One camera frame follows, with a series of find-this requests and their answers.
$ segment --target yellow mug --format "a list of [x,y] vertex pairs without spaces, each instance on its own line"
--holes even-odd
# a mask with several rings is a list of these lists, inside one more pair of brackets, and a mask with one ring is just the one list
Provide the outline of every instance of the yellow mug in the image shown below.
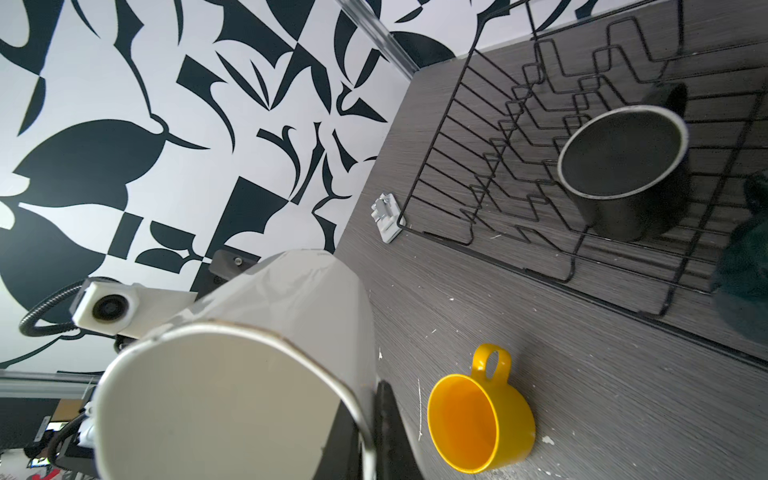
[[[498,352],[492,378],[485,369]],[[432,389],[427,423],[438,453],[462,473],[480,473],[525,460],[536,441],[531,407],[507,384],[512,357],[497,345],[475,351],[472,374],[448,375]]]

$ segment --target dish rack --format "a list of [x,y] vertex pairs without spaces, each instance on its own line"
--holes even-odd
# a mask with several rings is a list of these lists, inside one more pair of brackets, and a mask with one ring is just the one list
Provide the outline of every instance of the dish rack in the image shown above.
[[[687,15],[683,0],[637,8],[650,3],[545,32],[531,0],[488,15],[401,218],[411,233],[768,371],[758,356],[663,320],[681,295],[711,312],[710,276],[731,230],[750,217],[741,185],[768,168],[768,136],[760,139],[768,63],[755,54],[768,38],[698,45],[717,40],[712,22],[687,18],[696,11]],[[649,22],[654,8],[669,15]],[[478,50],[499,15],[527,18],[530,41]],[[688,215],[658,239],[600,237],[558,181],[558,155],[581,125],[636,104],[659,81],[689,89]]]

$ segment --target patterned wallpaper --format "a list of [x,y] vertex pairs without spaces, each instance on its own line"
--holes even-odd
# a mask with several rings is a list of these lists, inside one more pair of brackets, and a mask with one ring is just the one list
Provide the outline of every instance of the patterned wallpaper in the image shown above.
[[[469,52],[478,20],[517,0],[367,0],[395,39],[424,67]],[[613,10],[636,0],[532,0],[536,29],[558,27],[576,19]],[[529,38],[531,26],[523,5],[490,20],[478,47]]]
[[76,280],[333,252],[408,87],[335,0],[4,0],[0,84],[0,368],[36,372],[114,358],[18,332]]

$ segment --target white plastic clip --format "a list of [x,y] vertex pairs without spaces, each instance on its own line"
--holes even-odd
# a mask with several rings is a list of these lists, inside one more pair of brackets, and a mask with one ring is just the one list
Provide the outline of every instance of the white plastic clip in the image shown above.
[[[391,242],[402,231],[402,228],[397,224],[397,219],[400,217],[400,206],[397,204],[395,196],[381,194],[371,205],[371,210],[373,210],[371,217],[379,228],[382,241],[384,243]],[[405,221],[406,219],[403,217],[401,224],[404,225]]]

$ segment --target white cup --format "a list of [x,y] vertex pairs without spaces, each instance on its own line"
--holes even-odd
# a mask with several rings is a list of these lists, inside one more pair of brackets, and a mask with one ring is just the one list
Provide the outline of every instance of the white cup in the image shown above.
[[332,255],[257,264],[144,338],[94,399],[104,480],[311,479],[342,402],[373,478],[372,313]]

